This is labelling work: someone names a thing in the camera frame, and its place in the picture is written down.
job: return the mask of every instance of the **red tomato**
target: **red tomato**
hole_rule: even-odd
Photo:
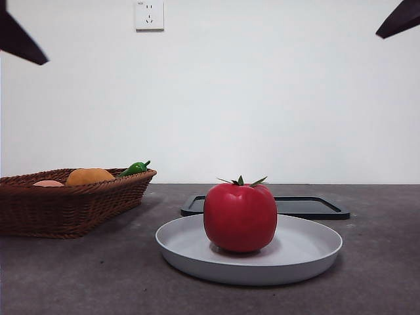
[[[204,228],[217,246],[240,253],[268,245],[277,225],[277,207],[267,187],[218,184],[204,201]]]

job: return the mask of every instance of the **electrical outlet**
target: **electrical outlet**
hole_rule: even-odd
[[[163,31],[164,10],[163,0],[136,1],[136,32]]]

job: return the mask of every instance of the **concrete surface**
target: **concrete surface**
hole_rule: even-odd
[[[420,185],[267,185],[275,196],[319,196],[348,220],[318,221],[344,246],[305,282],[241,287],[169,266],[154,239],[212,185],[151,184],[142,205],[76,240],[1,237],[1,313],[420,314]]]

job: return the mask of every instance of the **wicker basket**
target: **wicker basket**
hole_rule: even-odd
[[[94,184],[32,186],[39,180],[63,184],[74,169],[0,178],[0,235],[78,238],[98,224],[141,203],[156,171]],[[107,169],[116,176],[124,169]]]

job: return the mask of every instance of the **green pepper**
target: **green pepper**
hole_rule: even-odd
[[[123,177],[123,176],[129,176],[133,174],[138,174],[141,172],[147,171],[147,165],[150,163],[150,161],[147,161],[146,163],[142,162],[136,162],[134,164],[131,164],[128,169],[126,169],[124,172],[119,174],[117,177]]]

